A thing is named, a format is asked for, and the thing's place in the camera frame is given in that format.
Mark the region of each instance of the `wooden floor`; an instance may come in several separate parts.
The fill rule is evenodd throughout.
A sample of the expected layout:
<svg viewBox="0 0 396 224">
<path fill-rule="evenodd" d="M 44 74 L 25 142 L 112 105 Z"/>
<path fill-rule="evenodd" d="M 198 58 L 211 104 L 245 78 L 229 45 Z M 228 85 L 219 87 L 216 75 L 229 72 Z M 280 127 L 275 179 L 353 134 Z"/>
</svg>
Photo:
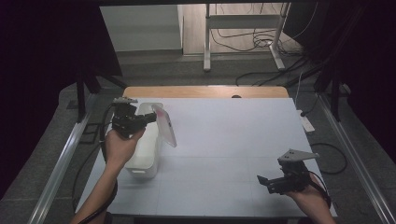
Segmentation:
<svg viewBox="0 0 396 224">
<path fill-rule="evenodd" d="M 255 4 L 211 4 L 210 15 L 222 15 L 222 14 L 279 14 L 282 8 L 282 3 L 255 3 Z M 183 53 L 189 54 L 202 54 L 204 52 L 205 43 L 205 4 L 201 5 L 184 5 L 183 6 Z M 223 53 L 223 52 L 254 52 L 254 51 L 269 51 L 267 47 L 254 48 L 253 35 L 242 35 L 235 37 L 222 37 L 227 35 L 241 35 L 253 33 L 253 29 L 230 29 L 230 30 L 212 30 L 210 36 L 210 48 L 212 53 Z M 257 29 L 257 32 L 267 31 L 263 29 Z M 268 32 L 268 35 L 274 35 L 275 32 Z M 223 47 L 217 44 L 215 40 L 223 45 L 230 46 L 231 48 Z M 287 35 L 282 34 L 280 40 L 283 42 L 283 46 L 287 50 L 300 49 L 301 46 L 295 41 L 290 40 Z"/>
</svg>

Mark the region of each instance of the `transparent plastic lid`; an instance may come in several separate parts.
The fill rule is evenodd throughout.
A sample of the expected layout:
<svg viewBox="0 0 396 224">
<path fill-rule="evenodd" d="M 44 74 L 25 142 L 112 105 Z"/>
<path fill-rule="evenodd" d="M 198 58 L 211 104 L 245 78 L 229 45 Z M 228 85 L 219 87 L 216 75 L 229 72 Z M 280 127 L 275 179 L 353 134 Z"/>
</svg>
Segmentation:
<svg viewBox="0 0 396 224">
<path fill-rule="evenodd" d="M 160 136 L 167 144 L 171 145 L 172 147 L 176 147 L 177 142 L 175 133 L 173 131 L 172 122 L 168 113 L 157 105 L 152 105 L 151 107 L 157 114 L 157 124 L 160 131 Z"/>
</svg>

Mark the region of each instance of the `power strip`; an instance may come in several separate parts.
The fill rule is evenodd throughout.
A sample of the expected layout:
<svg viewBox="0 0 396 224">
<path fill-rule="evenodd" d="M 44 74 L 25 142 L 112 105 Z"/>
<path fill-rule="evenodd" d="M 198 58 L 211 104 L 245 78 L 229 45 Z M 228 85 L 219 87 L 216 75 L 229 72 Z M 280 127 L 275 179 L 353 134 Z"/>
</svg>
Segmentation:
<svg viewBox="0 0 396 224">
<path fill-rule="evenodd" d="M 307 117 L 301 117 L 301 113 L 303 110 L 297 110 L 298 117 L 300 118 L 301 123 L 303 124 L 304 130 L 306 133 L 312 133 L 315 131 L 314 126 L 312 126 L 311 122 L 309 122 Z"/>
</svg>

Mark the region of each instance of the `wall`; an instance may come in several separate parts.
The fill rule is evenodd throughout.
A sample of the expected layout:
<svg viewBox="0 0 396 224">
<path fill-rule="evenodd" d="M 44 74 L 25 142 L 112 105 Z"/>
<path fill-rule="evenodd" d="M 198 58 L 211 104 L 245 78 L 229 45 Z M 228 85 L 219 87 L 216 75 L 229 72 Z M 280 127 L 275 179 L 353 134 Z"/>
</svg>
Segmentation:
<svg viewBox="0 0 396 224">
<path fill-rule="evenodd" d="M 101 7 L 115 51 L 181 49 L 177 6 Z"/>
</svg>

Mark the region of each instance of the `white tabletop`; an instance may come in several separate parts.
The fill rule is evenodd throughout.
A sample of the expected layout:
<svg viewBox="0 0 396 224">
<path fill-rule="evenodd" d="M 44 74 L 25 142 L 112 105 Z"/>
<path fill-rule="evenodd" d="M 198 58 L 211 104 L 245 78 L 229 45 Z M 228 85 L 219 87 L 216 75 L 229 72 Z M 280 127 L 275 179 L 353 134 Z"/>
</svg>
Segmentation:
<svg viewBox="0 0 396 224">
<path fill-rule="evenodd" d="M 163 144 L 158 174 L 146 181 L 123 170 L 108 211 L 165 217 L 304 217 L 287 196 L 269 194 L 257 175 L 283 176 L 277 158 L 290 148 L 311 152 L 292 99 L 169 99 L 177 147 Z M 305 161 L 320 175 L 315 160 Z M 105 163 L 98 154 L 80 205 Z"/>
</svg>

